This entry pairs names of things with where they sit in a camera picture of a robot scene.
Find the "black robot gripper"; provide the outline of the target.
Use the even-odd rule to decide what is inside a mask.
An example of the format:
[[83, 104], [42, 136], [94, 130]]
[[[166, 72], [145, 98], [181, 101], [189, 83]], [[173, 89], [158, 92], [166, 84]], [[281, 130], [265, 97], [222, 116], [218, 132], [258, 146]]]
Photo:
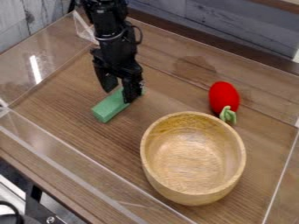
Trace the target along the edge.
[[139, 28], [130, 22], [95, 23], [99, 47], [91, 50], [94, 67], [102, 88], [110, 93], [123, 82], [125, 103], [131, 103], [143, 93], [143, 68], [137, 62], [138, 46], [143, 41]]

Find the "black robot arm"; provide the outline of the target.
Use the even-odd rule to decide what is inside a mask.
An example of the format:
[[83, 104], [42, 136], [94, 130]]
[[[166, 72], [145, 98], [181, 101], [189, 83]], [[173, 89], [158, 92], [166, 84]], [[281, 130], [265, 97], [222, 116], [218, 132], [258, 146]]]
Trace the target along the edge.
[[127, 0], [82, 0], [89, 21], [94, 24], [99, 47], [91, 49], [93, 63], [101, 85], [107, 93], [123, 84], [125, 103], [143, 92], [143, 68], [137, 62], [138, 26], [127, 21]]

